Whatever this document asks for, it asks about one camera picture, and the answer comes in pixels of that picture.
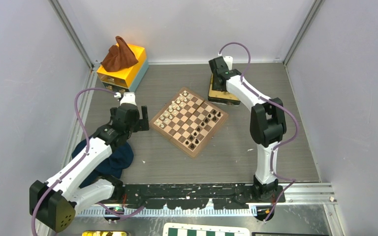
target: gray floor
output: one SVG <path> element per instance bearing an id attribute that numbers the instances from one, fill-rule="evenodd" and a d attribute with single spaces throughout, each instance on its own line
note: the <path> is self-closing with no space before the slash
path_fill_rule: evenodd
<path id="1" fill-rule="evenodd" d="M 240 71 L 245 64 L 235 65 Z M 211 72 L 207 64 L 150 65 L 136 91 L 139 106 L 147 105 L 151 119 L 181 88 L 208 96 Z M 284 66 L 281 63 L 252 64 L 246 79 L 262 93 L 279 97 L 300 121 Z M 100 81 L 97 87 L 103 87 Z M 86 128 L 93 133 L 109 120 L 109 108 L 118 103 L 104 92 L 92 98 Z M 129 143 L 134 162 L 123 171 L 124 183 L 252 182 L 257 165 L 256 144 L 250 137 L 250 113 L 246 107 L 220 106 L 229 117 L 207 147 L 192 159 L 154 130 L 134 133 Z M 294 124 L 286 116 L 288 139 Z M 315 164 L 303 128 L 298 138 L 279 149 L 277 172 L 298 181 L 318 181 Z"/>

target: blue cloth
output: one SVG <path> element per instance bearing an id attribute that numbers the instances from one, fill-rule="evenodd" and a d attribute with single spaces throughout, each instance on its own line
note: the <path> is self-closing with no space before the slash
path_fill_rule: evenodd
<path id="1" fill-rule="evenodd" d="M 86 147 L 86 140 L 82 140 L 74 149 L 72 158 L 75 158 Z M 103 160 L 80 184 L 80 188 L 86 187 L 93 183 L 100 175 L 112 175 L 120 178 L 123 169 L 128 168 L 134 159 L 134 153 L 131 146 L 125 143 L 117 148 L 108 158 Z"/>

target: wooden chessboard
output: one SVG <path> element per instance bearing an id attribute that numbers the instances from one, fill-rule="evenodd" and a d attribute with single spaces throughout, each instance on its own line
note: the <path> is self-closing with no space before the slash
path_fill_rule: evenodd
<path id="1" fill-rule="evenodd" d="M 201 152 L 228 114 L 183 87 L 150 121 L 150 126 L 192 158 Z"/>

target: white wall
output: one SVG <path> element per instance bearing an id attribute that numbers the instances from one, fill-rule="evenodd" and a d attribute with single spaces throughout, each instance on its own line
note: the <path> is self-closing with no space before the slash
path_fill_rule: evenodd
<path id="1" fill-rule="evenodd" d="M 239 41 L 253 61 L 283 61 L 313 0 L 60 0 L 92 60 L 122 36 L 151 62 L 207 62 Z M 247 61 L 239 48 L 227 52 Z"/>
<path id="2" fill-rule="evenodd" d="M 0 235 L 30 235 L 29 187 L 61 167 L 88 68 L 48 1 L 0 0 Z"/>
<path id="3" fill-rule="evenodd" d="M 378 235 L 378 1 L 325 1 L 288 71 L 348 235 Z"/>

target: robotic arm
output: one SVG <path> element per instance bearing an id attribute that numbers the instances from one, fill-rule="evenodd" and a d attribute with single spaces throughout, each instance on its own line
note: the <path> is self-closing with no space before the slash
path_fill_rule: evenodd
<path id="1" fill-rule="evenodd" d="M 72 222 L 76 214 L 82 210 L 111 198 L 113 195 L 122 196 L 123 183 L 116 178 L 106 176 L 94 184 L 79 189 L 83 180 L 118 147 L 124 145 L 132 132 L 149 130 L 147 107 L 141 108 L 143 118 L 140 119 L 135 95 L 124 93 L 119 107 L 111 108 L 111 120 L 99 127 L 90 138 L 90 149 L 86 158 L 79 161 L 86 148 L 77 155 L 61 171 L 49 178 L 45 183 L 36 181 L 30 187 L 30 214 L 43 193 L 56 180 L 74 166 L 63 180 L 57 184 L 41 204 L 37 219 L 55 232 L 61 232 Z"/>
<path id="2" fill-rule="evenodd" d="M 271 173 L 271 152 L 280 143 L 286 133 L 284 112 L 271 106 L 266 101 L 271 100 L 283 105 L 279 98 L 271 99 L 260 93 L 241 78 L 241 73 L 232 68 L 232 57 L 218 57 L 209 61 L 213 74 L 213 86 L 220 91 L 235 95 L 251 112 L 250 135 L 257 144 L 257 169 L 254 174 L 254 190 L 258 197 L 272 192 L 278 187 L 278 179 Z M 273 170 L 276 171 L 277 149 L 273 155 Z"/>

